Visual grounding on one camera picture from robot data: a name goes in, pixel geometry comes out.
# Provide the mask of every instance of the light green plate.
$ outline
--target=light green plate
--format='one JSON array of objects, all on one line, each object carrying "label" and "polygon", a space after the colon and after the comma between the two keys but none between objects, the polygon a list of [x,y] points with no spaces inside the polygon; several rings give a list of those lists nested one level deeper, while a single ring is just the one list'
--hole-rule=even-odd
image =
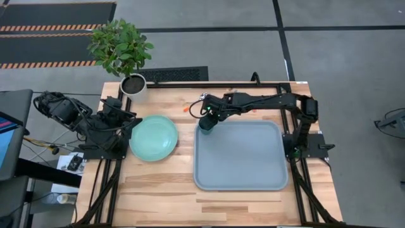
[{"label": "light green plate", "polygon": [[155,162],[166,158],[174,150],[177,139],[176,125],[169,118],[152,115],[132,129],[129,145],[139,159]]}]

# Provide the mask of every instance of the wooden tabletop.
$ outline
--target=wooden tabletop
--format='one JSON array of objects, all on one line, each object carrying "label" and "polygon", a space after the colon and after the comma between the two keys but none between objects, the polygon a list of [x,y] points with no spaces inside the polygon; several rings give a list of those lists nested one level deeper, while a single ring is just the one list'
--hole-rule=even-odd
[{"label": "wooden tabletop", "polygon": [[[310,96],[307,83],[290,84],[292,92]],[[118,82],[105,83],[101,97],[117,97],[118,88]],[[231,91],[246,92],[253,96],[277,93],[272,88],[148,89],[149,99],[146,104],[132,104],[131,111],[136,112],[138,117],[164,115],[170,118],[178,129],[178,144],[168,158],[157,162],[140,161],[128,149],[121,167],[114,226],[300,224],[290,170],[289,183],[281,191],[203,191],[194,184],[194,130],[197,120],[184,112],[184,108],[204,92],[222,97]],[[199,110],[197,105],[194,108],[195,111]],[[290,116],[288,118],[290,129],[293,129]],[[280,110],[251,111],[230,119],[273,120],[282,129]],[[319,131],[318,123],[312,125],[311,131]],[[329,168],[316,158],[307,159],[307,162],[316,197],[333,217],[342,220]],[[98,160],[86,163],[77,200],[79,218],[88,209],[98,163]],[[102,172],[97,180],[95,196],[98,195]],[[306,217],[311,220],[308,199],[303,192],[302,195]],[[102,221],[106,220],[108,201],[109,196],[104,203]]]}]

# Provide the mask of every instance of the gray concrete floor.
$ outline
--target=gray concrete floor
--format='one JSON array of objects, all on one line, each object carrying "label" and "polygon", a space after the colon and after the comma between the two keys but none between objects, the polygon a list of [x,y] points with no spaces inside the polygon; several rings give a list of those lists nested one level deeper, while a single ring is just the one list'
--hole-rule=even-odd
[{"label": "gray concrete floor", "polygon": [[[56,0],[11,0],[17,2]],[[404,1],[283,0],[280,8],[285,26],[405,25]],[[272,3],[265,0],[119,0],[115,18],[140,28],[276,25]],[[286,34],[296,80],[309,82],[320,102],[321,129],[327,142],[336,144],[330,163],[344,220],[403,227],[405,191],[399,181],[405,179],[405,142],[382,135],[373,121],[405,107],[405,30]],[[146,35],[156,46],[148,68],[206,65],[210,80],[248,80],[253,71],[262,80],[287,80],[276,32]],[[95,66],[0,70],[0,80],[0,91],[100,93],[105,81],[118,79]],[[75,97],[97,107],[97,96]],[[33,137],[48,141],[65,131],[34,109],[28,128]],[[59,142],[74,138],[68,132]],[[22,149],[22,157],[33,156]],[[48,151],[42,156],[56,158]],[[72,209],[40,213],[34,227],[50,227],[50,220],[53,226],[66,225],[71,215]]]}]

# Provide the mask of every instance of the gray plastic tray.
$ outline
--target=gray plastic tray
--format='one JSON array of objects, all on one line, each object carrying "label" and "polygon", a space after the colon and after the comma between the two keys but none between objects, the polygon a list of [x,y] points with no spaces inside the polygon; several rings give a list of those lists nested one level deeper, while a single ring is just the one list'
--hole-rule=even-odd
[{"label": "gray plastic tray", "polygon": [[277,191],[288,183],[282,135],[272,121],[196,127],[194,182],[208,191]]}]

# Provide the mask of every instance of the table leg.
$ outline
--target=table leg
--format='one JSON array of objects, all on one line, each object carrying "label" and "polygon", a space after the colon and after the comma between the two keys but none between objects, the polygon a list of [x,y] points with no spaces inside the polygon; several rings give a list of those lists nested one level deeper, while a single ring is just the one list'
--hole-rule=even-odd
[{"label": "table leg", "polygon": [[17,161],[15,175],[26,175],[33,179],[50,181],[52,183],[63,184],[71,187],[79,187],[80,181],[82,180],[82,177],[79,175],[47,167],[22,158],[19,158]]}]

